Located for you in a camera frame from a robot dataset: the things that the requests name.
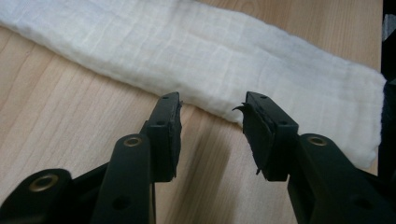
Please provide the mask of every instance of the muslin cloth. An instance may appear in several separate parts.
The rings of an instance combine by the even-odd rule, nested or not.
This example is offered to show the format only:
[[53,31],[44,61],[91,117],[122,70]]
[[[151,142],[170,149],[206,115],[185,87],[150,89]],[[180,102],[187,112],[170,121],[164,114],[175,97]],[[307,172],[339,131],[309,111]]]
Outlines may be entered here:
[[0,24],[91,70],[241,123],[247,91],[358,167],[380,143],[384,78],[243,13],[176,0],[0,0]]

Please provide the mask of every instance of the white cloth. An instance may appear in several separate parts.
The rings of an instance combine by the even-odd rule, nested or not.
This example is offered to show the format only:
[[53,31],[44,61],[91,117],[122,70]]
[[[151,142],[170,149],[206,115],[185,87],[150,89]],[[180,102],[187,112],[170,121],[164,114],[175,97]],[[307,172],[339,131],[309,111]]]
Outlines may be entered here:
[[384,78],[243,13],[175,0],[0,0],[0,24],[116,80],[230,121],[247,91],[359,167],[380,142]]

